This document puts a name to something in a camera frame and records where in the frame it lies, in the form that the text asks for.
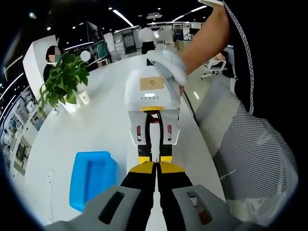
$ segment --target black ceiling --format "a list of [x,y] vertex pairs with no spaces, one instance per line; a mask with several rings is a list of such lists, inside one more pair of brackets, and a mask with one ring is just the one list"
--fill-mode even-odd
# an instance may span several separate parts
[[[5,66],[20,55],[24,55],[31,42],[48,35],[55,34],[60,38],[62,44],[69,42],[69,45],[74,45],[80,39],[86,41],[86,30],[83,28],[85,24],[79,25],[85,21],[104,28],[103,32],[105,33],[110,32],[110,29],[114,32],[129,27],[124,20],[114,14],[112,10],[109,10],[109,7],[118,10],[132,24],[139,25],[141,21],[153,22],[153,20],[146,19],[149,13],[162,14],[162,17],[156,19],[155,22],[168,22],[203,6],[197,0],[186,0],[184,2],[178,0],[34,0],[16,2],[12,0],[6,3],[8,4],[6,10],[12,12],[12,14],[11,18],[1,16],[2,21],[6,22],[2,28],[2,31],[6,31],[6,42],[4,43],[6,46],[1,56],[1,64]],[[179,21],[204,22],[203,17],[207,18],[211,11],[212,9],[207,7],[190,13]],[[36,19],[29,17],[30,12],[34,13]],[[14,43],[14,40],[16,44],[14,49],[7,50],[7,47]],[[7,87],[22,72],[22,60],[20,60],[7,73],[7,80],[1,72],[0,82],[4,87]],[[22,89],[24,85],[28,85],[25,75],[16,81],[12,89],[14,90],[17,87]],[[0,108],[14,94],[14,91],[9,90],[4,97],[4,102],[0,102]]]

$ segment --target white pillar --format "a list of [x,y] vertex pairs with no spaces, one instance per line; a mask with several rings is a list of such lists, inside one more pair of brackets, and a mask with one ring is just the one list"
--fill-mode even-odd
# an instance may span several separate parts
[[26,77],[37,100],[40,98],[39,89],[44,83],[43,72],[46,66],[45,56],[50,46],[57,46],[55,35],[32,42],[23,59]]

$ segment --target woman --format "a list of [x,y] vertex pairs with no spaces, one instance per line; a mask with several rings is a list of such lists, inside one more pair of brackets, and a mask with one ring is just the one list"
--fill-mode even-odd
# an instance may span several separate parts
[[140,27],[142,29],[138,33],[138,38],[142,42],[141,52],[146,54],[148,51],[155,50],[156,40],[154,32],[147,27],[146,23],[142,23]]
[[45,56],[47,65],[46,65],[46,67],[44,69],[44,73],[43,73],[44,82],[46,82],[48,80],[51,68],[53,66],[56,66],[60,57],[61,57],[61,52],[60,52],[60,50],[57,46],[50,46],[47,49],[46,56]]

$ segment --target gray mesh chair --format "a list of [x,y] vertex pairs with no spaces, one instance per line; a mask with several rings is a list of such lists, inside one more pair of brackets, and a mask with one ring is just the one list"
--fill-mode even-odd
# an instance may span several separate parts
[[229,82],[215,78],[196,118],[231,213],[268,226],[297,186],[295,158],[267,120],[246,112]]

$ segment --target white flower pot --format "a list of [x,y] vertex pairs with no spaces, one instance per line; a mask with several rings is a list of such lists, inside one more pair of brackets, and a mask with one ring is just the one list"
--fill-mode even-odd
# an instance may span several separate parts
[[88,104],[90,102],[87,86],[85,84],[83,83],[77,84],[77,95],[83,101],[84,104]]
[[77,102],[77,104],[68,103],[68,102],[65,102],[65,104],[62,103],[62,102],[60,102],[60,103],[61,103],[61,104],[63,105],[63,107],[67,110],[68,113],[72,113],[72,112],[75,112],[78,108],[81,107],[81,104],[80,104],[80,102],[78,101],[78,99],[76,99],[76,102]]

